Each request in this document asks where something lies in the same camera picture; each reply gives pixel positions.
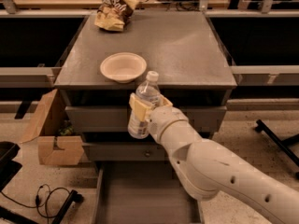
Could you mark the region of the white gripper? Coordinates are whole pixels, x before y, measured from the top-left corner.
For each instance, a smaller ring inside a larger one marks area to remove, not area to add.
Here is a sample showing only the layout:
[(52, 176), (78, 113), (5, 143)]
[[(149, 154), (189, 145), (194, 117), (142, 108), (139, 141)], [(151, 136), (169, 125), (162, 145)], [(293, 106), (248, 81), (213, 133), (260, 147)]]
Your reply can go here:
[(162, 94), (160, 95), (160, 107), (155, 108), (152, 112), (153, 104), (139, 98), (135, 93), (130, 94), (129, 105), (140, 121), (146, 121), (149, 118), (148, 131), (157, 144), (161, 143), (162, 135), (170, 125), (178, 121), (189, 121), (183, 112), (173, 107), (173, 103)]

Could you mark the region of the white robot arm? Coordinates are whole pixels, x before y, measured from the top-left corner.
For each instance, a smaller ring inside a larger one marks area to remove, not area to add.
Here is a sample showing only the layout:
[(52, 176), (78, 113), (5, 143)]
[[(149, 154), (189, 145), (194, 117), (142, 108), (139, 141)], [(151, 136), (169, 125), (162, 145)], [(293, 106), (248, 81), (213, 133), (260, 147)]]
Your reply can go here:
[(161, 145), (186, 192), (201, 202), (219, 191), (247, 204), (273, 224), (299, 224), (299, 192), (262, 173), (221, 144), (205, 139), (163, 98), (159, 106), (130, 95), (136, 116)]

